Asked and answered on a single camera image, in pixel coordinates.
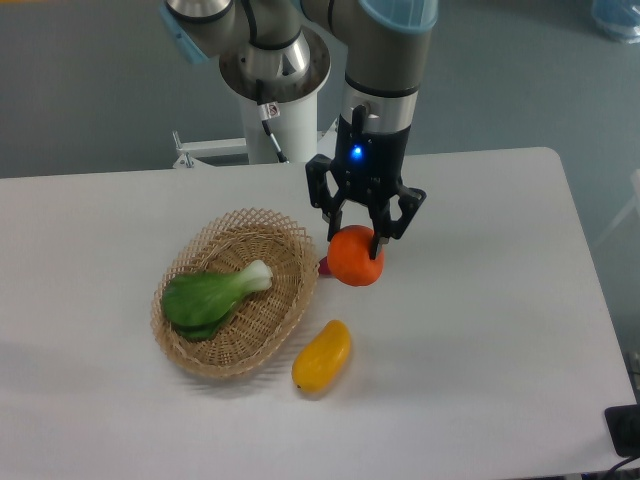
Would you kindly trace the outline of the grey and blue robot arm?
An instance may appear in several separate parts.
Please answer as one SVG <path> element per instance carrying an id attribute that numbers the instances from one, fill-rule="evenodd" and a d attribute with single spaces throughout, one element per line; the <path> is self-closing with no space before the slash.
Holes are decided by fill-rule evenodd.
<path id="1" fill-rule="evenodd" d="M 434 1 L 164 1 L 160 15 L 193 63 L 217 59 L 240 100 L 254 163 L 301 162 L 328 232 L 342 208 L 368 209 L 369 255 L 400 238 L 425 199 L 401 176 Z M 330 70 L 322 34 L 347 49 L 332 156 L 315 147 L 316 99 Z"/>

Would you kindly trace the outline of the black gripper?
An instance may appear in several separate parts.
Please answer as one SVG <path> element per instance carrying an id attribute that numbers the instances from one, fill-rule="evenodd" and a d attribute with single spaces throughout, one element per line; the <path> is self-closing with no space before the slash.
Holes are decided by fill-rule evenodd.
<path id="1" fill-rule="evenodd" d="M 390 239 L 399 240 L 425 201 L 424 190 L 401 181 L 410 127 L 392 133 L 365 129 L 365 106 L 357 106 L 351 120 L 339 119 L 334 159 L 317 154 L 306 163 L 310 203 L 328 224 L 327 240 L 341 229 L 346 200 L 368 204 L 373 226 L 369 258 L 375 260 Z M 338 187 L 330 193 L 327 175 Z"/>

